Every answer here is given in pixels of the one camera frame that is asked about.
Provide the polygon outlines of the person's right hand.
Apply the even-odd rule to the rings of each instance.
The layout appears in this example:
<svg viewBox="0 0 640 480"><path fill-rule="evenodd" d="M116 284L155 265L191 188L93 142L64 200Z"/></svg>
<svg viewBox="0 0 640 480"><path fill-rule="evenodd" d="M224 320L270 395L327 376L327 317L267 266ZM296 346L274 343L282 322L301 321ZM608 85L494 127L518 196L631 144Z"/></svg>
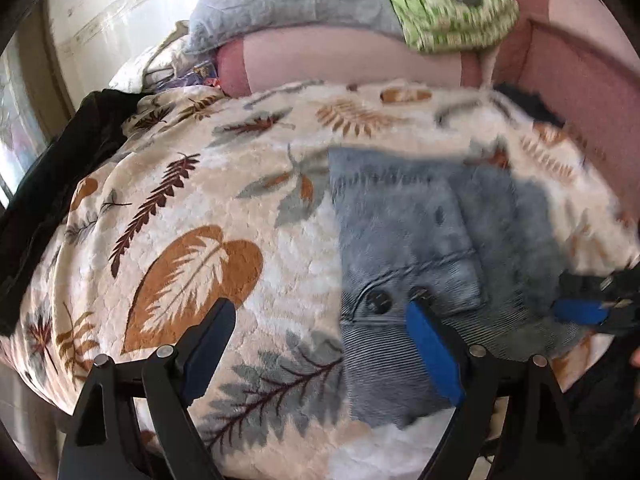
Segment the person's right hand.
<svg viewBox="0 0 640 480"><path fill-rule="evenodd" d="M634 350L630 362L634 367L640 367L640 348Z"/></svg>

